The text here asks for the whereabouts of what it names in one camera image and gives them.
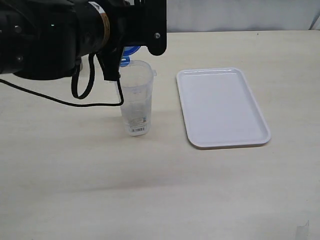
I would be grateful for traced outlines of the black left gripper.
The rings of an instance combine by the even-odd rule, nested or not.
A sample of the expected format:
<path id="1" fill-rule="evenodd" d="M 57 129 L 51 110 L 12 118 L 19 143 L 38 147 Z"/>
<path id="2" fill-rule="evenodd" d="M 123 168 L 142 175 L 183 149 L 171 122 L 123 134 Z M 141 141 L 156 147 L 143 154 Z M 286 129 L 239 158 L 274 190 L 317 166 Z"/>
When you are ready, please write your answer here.
<path id="1" fill-rule="evenodd" d="M 120 78 L 119 68 L 125 47 L 146 46 L 154 56 L 167 49 L 167 1 L 100 0 L 110 33 L 106 45 L 98 51 L 98 61 L 107 81 Z"/>

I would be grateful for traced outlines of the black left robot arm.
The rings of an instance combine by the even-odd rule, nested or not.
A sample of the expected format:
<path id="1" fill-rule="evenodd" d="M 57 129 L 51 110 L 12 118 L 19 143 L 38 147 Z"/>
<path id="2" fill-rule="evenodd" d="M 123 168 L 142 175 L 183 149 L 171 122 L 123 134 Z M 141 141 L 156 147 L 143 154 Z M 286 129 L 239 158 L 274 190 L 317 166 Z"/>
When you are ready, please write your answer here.
<path id="1" fill-rule="evenodd" d="M 167 48 L 165 0 L 3 0 L 0 3 L 0 72 L 47 81 L 76 73 L 94 54 L 104 79 L 119 79 L 125 47 Z"/>

